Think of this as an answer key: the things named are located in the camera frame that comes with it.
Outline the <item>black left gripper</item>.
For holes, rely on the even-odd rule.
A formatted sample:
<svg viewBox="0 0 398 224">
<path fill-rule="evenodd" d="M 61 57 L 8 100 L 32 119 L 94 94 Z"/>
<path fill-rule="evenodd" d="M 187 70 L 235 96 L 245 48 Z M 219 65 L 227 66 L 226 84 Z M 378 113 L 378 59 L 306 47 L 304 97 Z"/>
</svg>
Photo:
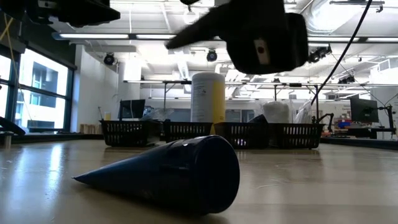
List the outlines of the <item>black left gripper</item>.
<svg viewBox="0 0 398 224">
<path fill-rule="evenodd" d="M 50 17 L 73 27 L 98 26 L 121 18 L 110 0 L 26 0 L 26 13 L 36 24 L 53 24 Z"/>
</svg>

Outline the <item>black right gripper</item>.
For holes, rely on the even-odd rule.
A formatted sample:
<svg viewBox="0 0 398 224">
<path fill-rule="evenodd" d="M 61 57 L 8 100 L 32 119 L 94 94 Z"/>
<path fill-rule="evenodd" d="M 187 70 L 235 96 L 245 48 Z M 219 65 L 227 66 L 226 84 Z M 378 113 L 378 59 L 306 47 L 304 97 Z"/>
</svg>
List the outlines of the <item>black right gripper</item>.
<svg viewBox="0 0 398 224">
<path fill-rule="evenodd" d="M 210 9 L 196 22 L 178 31 L 166 44 L 178 49 L 214 37 L 232 34 L 286 33 L 283 0 L 231 0 Z"/>
</svg>

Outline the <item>bagged white shower cap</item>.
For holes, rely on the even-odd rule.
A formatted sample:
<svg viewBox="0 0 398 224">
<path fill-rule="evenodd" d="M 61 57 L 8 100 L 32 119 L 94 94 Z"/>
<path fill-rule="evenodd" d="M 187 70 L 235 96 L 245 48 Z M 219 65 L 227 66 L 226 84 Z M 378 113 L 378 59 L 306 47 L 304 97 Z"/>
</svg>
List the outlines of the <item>bagged white shower cap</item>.
<svg viewBox="0 0 398 224">
<path fill-rule="evenodd" d="M 262 106 L 263 115 L 268 123 L 290 123 L 291 109 L 283 101 L 271 101 Z"/>
</svg>

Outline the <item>bagged cotton swab vanity pack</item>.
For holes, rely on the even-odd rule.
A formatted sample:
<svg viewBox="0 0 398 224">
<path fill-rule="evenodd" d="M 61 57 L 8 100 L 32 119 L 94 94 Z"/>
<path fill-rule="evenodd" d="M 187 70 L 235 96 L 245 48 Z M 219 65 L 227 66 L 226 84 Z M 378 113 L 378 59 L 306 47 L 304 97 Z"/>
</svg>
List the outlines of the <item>bagged cotton swab vanity pack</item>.
<svg viewBox="0 0 398 224">
<path fill-rule="evenodd" d="M 310 124 L 312 122 L 312 99 L 308 99 L 299 109 L 293 119 L 295 124 Z"/>
</svg>

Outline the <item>black monitor on arm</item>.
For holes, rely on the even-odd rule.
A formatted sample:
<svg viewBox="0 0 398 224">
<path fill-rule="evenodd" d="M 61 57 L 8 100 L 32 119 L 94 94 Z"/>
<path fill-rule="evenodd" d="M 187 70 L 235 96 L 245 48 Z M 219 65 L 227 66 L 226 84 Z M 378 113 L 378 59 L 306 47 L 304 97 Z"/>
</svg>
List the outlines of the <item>black monitor on arm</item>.
<svg viewBox="0 0 398 224">
<path fill-rule="evenodd" d="M 360 98 L 350 98 L 351 120 L 361 123 L 378 123 L 378 111 L 385 111 L 389 118 L 396 112 L 392 106 L 378 107 L 377 101 L 364 100 Z"/>
</svg>

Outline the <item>black overhead light beam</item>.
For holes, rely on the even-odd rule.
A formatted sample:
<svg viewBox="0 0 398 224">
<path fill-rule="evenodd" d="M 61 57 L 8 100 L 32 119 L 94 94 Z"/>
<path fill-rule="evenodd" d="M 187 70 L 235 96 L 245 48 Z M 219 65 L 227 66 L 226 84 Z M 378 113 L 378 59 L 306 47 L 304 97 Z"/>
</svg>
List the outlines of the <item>black overhead light beam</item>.
<svg viewBox="0 0 398 224">
<path fill-rule="evenodd" d="M 101 33 L 52 33 L 55 40 L 169 40 L 173 34 L 101 34 Z M 345 43 L 350 37 L 343 36 L 310 36 L 309 42 L 316 43 Z M 398 44 L 398 37 L 355 37 L 358 44 Z"/>
</svg>

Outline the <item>white yellow wipes canister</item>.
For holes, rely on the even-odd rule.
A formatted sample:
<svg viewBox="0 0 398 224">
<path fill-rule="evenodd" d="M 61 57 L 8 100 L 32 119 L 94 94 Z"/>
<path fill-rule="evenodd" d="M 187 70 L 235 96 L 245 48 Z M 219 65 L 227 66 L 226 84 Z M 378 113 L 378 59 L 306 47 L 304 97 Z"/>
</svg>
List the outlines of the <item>white yellow wipes canister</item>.
<svg viewBox="0 0 398 224">
<path fill-rule="evenodd" d="M 225 77 L 215 72 L 200 72 L 192 76 L 191 122 L 211 123 L 210 134 L 216 134 L 215 124 L 225 122 Z"/>
</svg>

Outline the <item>black computer monitor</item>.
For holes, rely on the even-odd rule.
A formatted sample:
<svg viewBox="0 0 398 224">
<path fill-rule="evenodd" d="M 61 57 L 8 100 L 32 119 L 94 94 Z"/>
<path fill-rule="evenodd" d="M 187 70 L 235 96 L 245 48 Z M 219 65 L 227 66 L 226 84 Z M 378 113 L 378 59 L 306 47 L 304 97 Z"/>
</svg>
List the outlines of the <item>black computer monitor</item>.
<svg viewBox="0 0 398 224">
<path fill-rule="evenodd" d="M 145 102 L 145 100 L 121 100 L 119 102 L 119 120 L 142 118 Z"/>
</svg>

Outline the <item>black slotted plastic basket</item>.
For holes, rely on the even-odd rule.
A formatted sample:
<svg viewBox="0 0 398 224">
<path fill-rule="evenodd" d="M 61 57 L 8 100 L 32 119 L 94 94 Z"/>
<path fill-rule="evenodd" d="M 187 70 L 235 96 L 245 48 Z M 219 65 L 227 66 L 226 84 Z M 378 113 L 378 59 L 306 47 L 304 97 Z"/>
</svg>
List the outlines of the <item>black slotted plastic basket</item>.
<svg viewBox="0 0 398 224">
<path fill-rule="evenodd" d="M 269 124 L 269 145 L 280 149 L 315 149 L 320 143 L 323 124 Z"/>
<path fill-rule="evenodd" d="M 163 123 L 165 141 L 172 142 L 207 136 L 211 132 L 212 125 L 213 123 L 165 121 Z"/>
<path fill-rule="evenodd" d="M 264 123 L 217 123 L 215 134 L 235 149 L 265 149 L 269 145 L 268 125 Z"/>
<path fill-rule="evenodd" d="M 101 121 L 106 145 L 146 147 L 160 139 L 161 123 L 156 121 Z"/>
</svg>

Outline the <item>wooden crate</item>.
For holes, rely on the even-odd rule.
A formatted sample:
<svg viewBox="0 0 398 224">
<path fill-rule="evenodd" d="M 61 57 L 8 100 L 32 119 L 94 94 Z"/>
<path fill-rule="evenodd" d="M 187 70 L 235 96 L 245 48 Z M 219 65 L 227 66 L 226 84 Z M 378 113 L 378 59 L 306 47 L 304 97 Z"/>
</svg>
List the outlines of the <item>wooden crate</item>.
<svg viewBox="0 0 398 224">
<path fill-rule="evenodd" d="M 80 133 L 82 134 L 102 134 L 101 124 L 80 124 Z"/>
</svg>

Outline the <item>black ceiling lamp cluster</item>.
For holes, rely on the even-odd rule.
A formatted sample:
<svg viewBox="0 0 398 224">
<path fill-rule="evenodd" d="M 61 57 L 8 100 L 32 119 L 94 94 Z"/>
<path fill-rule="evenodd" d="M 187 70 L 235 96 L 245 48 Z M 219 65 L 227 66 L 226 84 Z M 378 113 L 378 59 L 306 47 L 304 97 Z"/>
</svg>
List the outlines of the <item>black ceiling lamp cluster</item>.
<svg viewBox="0 0 398 224">
<path fill-rule="evenodd" d="M 314 51 L 311 51 L 309 56 L 308 56 L 308 62 L 309 63 L 317 63 L 321 59 L 325 58 L 328 54 L 332 53 L 331 46 L 325 46 L 325 47 L 317 47 Z"/>
</svg>

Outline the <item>black background rack frame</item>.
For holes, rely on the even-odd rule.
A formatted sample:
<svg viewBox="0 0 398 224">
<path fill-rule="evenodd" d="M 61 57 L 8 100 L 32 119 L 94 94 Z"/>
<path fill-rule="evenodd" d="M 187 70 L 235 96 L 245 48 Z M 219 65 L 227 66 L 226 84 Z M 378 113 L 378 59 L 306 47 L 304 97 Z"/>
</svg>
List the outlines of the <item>black background rack frame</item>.
<svg viewBox="0 0 398 224">
<path fill-rule="evenodd" d="M 192 81 L 190 80 L 124 80 L 124 83 L 148 83 L 148 84 L 179 84 L 179 85 L 191 85 Z M 275 82 L 225 82 L 226 85 L 259 85 L 259 86 L 288 86 L 288 87 L 308 87 L 308 86 L 317 86 L 320 84 L 315 83 L 275 83 Z"/>
</svg>

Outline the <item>black aluminium table frame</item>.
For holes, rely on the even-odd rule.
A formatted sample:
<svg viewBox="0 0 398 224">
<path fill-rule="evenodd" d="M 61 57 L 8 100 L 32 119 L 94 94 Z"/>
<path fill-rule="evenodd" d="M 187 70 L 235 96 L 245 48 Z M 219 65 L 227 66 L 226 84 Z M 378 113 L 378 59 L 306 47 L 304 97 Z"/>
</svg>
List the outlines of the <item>black aluminium table frame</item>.
<svg viewBox="0 0 398 224">
<path fill-rule="evenodd" d="M 100 134 L 26 134 L 13 135 L 11 144 L 29 144 L 39 142 L 73 141 L 73 140 L 103 140 Z M 377 139 L 350 139 L 350 138 L 321 138 L 320 143 L 354 147 L 368 147 L 398 151 L 398 141 Z"/>
</svg>

